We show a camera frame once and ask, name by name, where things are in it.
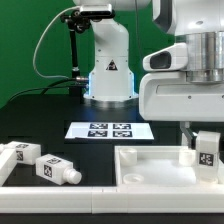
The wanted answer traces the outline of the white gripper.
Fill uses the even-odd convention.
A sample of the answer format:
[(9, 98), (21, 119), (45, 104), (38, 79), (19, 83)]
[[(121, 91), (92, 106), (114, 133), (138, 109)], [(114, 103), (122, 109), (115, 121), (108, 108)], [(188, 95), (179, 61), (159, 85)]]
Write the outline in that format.
[(181, 121), (187, 145), (194, 147), (190, 122), (224, 122), (224, 84), (189, 83), (183, 72), (148, 73), (140, 82), (139, 113), (144, 120)]

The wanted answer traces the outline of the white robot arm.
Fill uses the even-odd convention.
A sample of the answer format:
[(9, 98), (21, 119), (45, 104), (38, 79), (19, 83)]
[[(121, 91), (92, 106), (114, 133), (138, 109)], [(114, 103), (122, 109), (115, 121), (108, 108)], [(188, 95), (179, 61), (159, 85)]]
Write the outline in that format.
[(178, 121), (189, 143), (190, 122), (224, 122), (224, 0), (140, 0), (152, 7), (139, 86), (139, 112)]

